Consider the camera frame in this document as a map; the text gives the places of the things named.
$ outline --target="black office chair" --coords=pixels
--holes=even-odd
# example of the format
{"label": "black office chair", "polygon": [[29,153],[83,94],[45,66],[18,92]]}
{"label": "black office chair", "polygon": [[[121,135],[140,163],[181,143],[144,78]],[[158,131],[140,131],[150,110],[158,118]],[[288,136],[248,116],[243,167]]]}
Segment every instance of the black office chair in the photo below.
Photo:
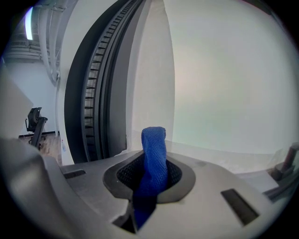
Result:
{"label": "black office chair", "polygon": [[37,147],[38,149],[41,148],[40,141],[42,138],[43,127],[48,120],[46,117],[40,117],[41,109],[41,107],[32,108],[28,114],[28,125],[27,119],[25,120],[27,132],[31,131],[34,133],[33,137],[29,141],[29,144],[33,145],[34,147]]}

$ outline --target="pipe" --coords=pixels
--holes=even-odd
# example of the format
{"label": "pipe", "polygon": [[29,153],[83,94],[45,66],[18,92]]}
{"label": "pipe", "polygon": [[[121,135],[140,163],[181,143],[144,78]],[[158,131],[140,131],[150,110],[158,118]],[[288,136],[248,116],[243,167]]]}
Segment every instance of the pipe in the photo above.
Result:
{"label": "pipe", "polygon": [[13,47],[10,47],[9,50],[15,50],[15,49],[32,49],[32,50],[37,50],[37,51],[41,52],[41,48],[39,46],[35,46],[35,45],[29,45],[28,47],[25,47],[25,46],[13,46]]}
{"label": "pipe", "polygon": [[32,52],[32,53],[38,53],[41,54],[41,51],[39,50],[34,50],[34,49],[28,49],[28,48],[11,48],[7,54],[10,52]]}
{"label": "pipe", "polygon": [[36,53],[36,52],[22,52],[22,51],[10,52],[10,53],[6,54],[6,56],[15,56],[15,55],[42,56],[41,53]]}
{"label": "pipe", "polygon": [[55,85],[56,79],[53,78],[49,59],[48,59],[48,52],[47,52],[47,19],[48,19],[49,9],[40,9],[39,16],[38,16],[38,36],[39,36],[39,44],[41,46],[41,52],[43,57],[43,63],[46,67],[46,71],[48,77],[53,85]]}
{"label": "pipe", "polygon": [[7,59],[9,59],[9,58],[29,59],[29,60],[37,60],[37,61],[41,60],[41,58],[39,58],[38,56],[33,57],[33,56],[25,56],[25,55],[23,55],[23,56],[16,56],[16,57],[7,57]]}
{"label": "pipe", "polygon": [[294,159],[295,159],[295,156],[296,156],[296,153],[298,152],[298,150],[299,150],[298,142],[293,143],[292,146],[290,146],[288,154],[285,158],[284,164],[281,169],[282,171],[289,169],[293,165],[293,162],[294,162]]}
{"label": "pipe", "polygon": [[[68,0],[63,1],[61,3],[61,8],[66,9]],[[51,15],[50,21],[50,29],[49,29],[49,52],[50,52],[50,60],[52,67],[52,75],[53,77],[57,77],[57,68],[56,68],[56,42],[59,31],[60,22],[62,19],[63,12],[53,11]]]}
{"label": "pipe", "polygon": [[55,136],[58,136],[58,117],[57,117],[57,104],[58,104],[58,89],[60,83],[60,75],[57,77],[56,85],[55,85],[55,95],[54,95],[54,128],[55,128]]}

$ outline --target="mesh opening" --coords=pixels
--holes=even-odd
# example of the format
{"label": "mesh opening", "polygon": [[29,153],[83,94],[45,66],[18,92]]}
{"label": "mesh opening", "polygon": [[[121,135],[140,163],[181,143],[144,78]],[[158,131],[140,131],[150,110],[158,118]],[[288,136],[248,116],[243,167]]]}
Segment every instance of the mesh opening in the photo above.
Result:
{"label": "mesh opening", "polygon": [[[182,170],[166,160],[168,171],[167,189],[175,185],[182,177]],[[136,158],[134,161],[121,168],[117,172],[117,178],[127,187],[135,191],[144,175],[144,154]]]}

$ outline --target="blue cloth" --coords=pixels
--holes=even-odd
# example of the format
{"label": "blue cloth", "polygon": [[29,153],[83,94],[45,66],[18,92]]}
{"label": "blue cloth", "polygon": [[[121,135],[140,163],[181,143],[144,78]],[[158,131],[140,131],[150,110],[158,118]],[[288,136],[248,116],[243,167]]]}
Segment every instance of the blue cloth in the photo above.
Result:
{"label": "blue cloth", "polygon": [[156,207],[156,197],[167,187],[166,130],[163,127],[148,127],[142,130],[145,173],[134,192],[135,220],[140,228]]}

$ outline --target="white panel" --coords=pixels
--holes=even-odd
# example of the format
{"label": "white panel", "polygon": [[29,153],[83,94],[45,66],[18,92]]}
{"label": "white panel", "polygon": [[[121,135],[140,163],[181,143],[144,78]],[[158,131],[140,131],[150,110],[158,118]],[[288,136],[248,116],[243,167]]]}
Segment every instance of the white panel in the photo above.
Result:
{"label": "white panel", "polygon": [[[41,116],[48,118],[43,131],[55,131],[55,86],[50,82],[45,66],[38,62],[8,63],[7,70],[13,82],[33,103],[33,107],[42,107]],[[30,133],[27,132],[25,125],[30,109],[22,119],[23,128],[18,135]]]}
{"label": "white panel", "polygon": [[[142,150],[141,132],[131,131],[132,146],[122,153],[135,150]],[[185,155],[194,159],[218,164],[234,174],[250,173],[273,168],[275,165],[284,161],[287,149],[281,149],[275,154],[248,154],[235,153],[192,145],[165,141],[167,152]]]}
{"label": "white panel", "polygon": [[128,77],[128,91],[134,89],[132,130],[141,132],[147,127],[161,126],[166,129],[166,139],[172,140],[174,63],[162,0],[152,0],[138,54],[135,79]]}
{"label": "white panel", "polygon": [[237,174],[237,176],[262,193],[278,187],[277,182],[265,170],[249,174]]}
{"label": "white panel", "polygon": [[298,56],[274,19],[242,1],[164,2],[175,64],[173,141],[254,154],[298,141]]}
{"label": "white panel", "polygon": [[150,10],[151,0],[147,0],[143,6],[142,12],[136,26],[135,35],[132,43],[128,77],[127,77],[127,92],[126,92],[126,131],[127,131],[127,149],[122,152],[130,152],[132,148],[132,121],[133,121],[133,102],[135,89],[136,68],[139,59],[139,49],[141,46],[141,39],[143,36],[144,25]]}
{"label": "white panel", "polygon": [[32,102],[10,79],[4,66],[0,69],[0,137],[18,138]]}

